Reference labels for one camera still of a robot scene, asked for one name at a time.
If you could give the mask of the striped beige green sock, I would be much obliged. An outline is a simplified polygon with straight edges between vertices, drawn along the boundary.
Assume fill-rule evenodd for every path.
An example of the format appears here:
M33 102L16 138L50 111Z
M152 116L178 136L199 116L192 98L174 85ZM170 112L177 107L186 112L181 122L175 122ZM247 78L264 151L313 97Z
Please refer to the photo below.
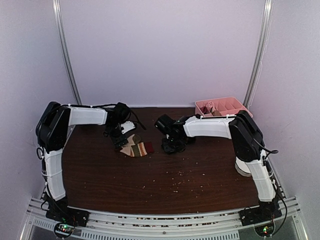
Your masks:
M155 152L152 143L143 142L137 134L132 134L127 140L128 143L121 147L120 152L129 157L139 158Z

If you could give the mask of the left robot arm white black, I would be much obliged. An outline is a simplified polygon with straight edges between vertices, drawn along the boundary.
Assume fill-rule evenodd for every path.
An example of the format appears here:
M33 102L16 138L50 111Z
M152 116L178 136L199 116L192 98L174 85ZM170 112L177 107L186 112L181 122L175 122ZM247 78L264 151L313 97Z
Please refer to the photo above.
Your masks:
M126 133L141 125L131 120L134 111L122 102L103 105L60 104L51 101L35 129L44 178L44 200L48 203L46 217L74 227L85 227L89 212L69 207L64 187L62 155L71 126L104 126L104 137L110 137L115 148L128 143Z

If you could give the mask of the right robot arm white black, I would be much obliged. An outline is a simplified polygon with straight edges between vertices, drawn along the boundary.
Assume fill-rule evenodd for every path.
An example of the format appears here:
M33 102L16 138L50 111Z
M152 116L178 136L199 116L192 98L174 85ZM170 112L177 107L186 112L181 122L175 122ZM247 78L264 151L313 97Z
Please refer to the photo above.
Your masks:
M178 120L163 114L154 126L164 135L161 147L166 154L184 151L196 137L231 140L235 166L242 163L247 167L258 194L258 206L240 211L242 225L272 221L282 216L279 185L269 163L269 155L278 151L266 148L262 131L247 111L211 117L194 114Z

